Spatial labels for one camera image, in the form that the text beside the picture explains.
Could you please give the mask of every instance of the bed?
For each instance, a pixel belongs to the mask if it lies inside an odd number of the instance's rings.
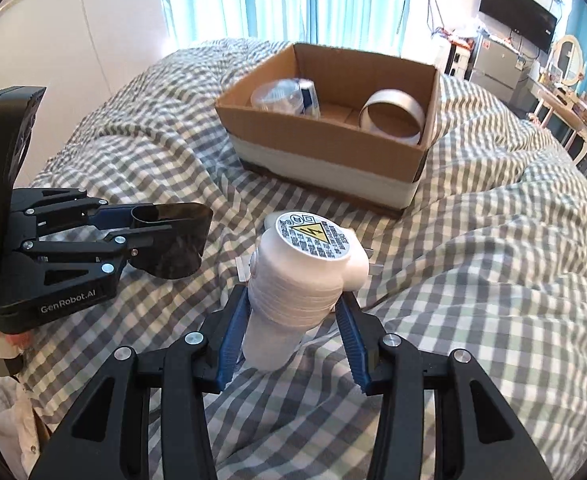
[[[41,327],[21,381],[55,428],[120,345],[161,348],[198,328],[238,283],[262,219],[296,208],[353,228],[384,271],[359,291],[388,332],[421,349],[467,348],[509,401],[558,480],[587,457],[587,180],[547,131],[468,82],[443,77],[436,141],[398,220],[244,170],[214,99],[282,43],[222,40],[150,67],[87,116],[33,182],[112,203],[202,202],[214,218],[202,267],[168,282],[127,267],[118,297]],[[88,228],[65,234],[91,240]],[[160,393],[150,471],[162,478]],[[423,477],[434,457],[425,396]],[[333,316],[286,368],[243,361],[206,396],[221,479],[366,477],[381,400],[353,383]]]

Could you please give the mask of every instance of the plaid blanket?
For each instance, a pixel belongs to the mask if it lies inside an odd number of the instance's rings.
[[[112,203],[196,201],[214,210],[194,276],[168,282],[127,267],[115,300],[36,331],[22,381],[38,414],[55,426],[119,345],[143,352],[198,329],[238,282],[236,257],[253,251],[264,216],[308,210],[353,228],[384,264],[360,304],[420,349],[472,352],[555,478],[569,478],[587,457],[587,181],[551,134],[446,77],[437,141],[400,221],[257,176],[242,168],[213,102],[283,46],[224,40],[168,56],[87,116],[33,182],[84,187]],[[155,479],[159,402],[156,392]],[[425,402],[429,478],[432,396]],[[287,367],[263,374],[241,364],[205,403],[221,479],[366,476],[381,399],[353,383],[333,315]]]

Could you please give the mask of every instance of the warning label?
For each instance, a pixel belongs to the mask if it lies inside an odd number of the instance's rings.
[[[327,238],[327,233],[325,233],[322,224],[294,225],[293,228],[299,233],[313,236],[326,244],[329,243],[329,238]]]
[[[335,260],[349,252],[349,242],[342,229],[321,216],[286,213],[278,218],[275,227],[289,245],[303,253]]]

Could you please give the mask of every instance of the black flat screen tv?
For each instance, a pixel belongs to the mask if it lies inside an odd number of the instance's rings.
[[[549,52],[558,20],[534,0],[480,0],[480,12]]]

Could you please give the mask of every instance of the silver bolt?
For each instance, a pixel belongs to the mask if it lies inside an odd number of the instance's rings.
[[[121,346],[115,352],[113,352],[113,357],[118,359],[118,361],[126,361],[129,357],[131,357],[131,349],[128,346]]]
[[[189,332],[184,336],[184,341],[189,345],[199,345],[204,341],[204,335],[200,332]]]
[[[387,346],[400,346],[402,338],[398,334],[385,334],[382,342]]]
[[[458,361],[459,363],[468,363],[469,361],[471,361],[471,354],[469,352],[467,352],[466,350],[458,348],[453,353],[453,358],[456,361]]]

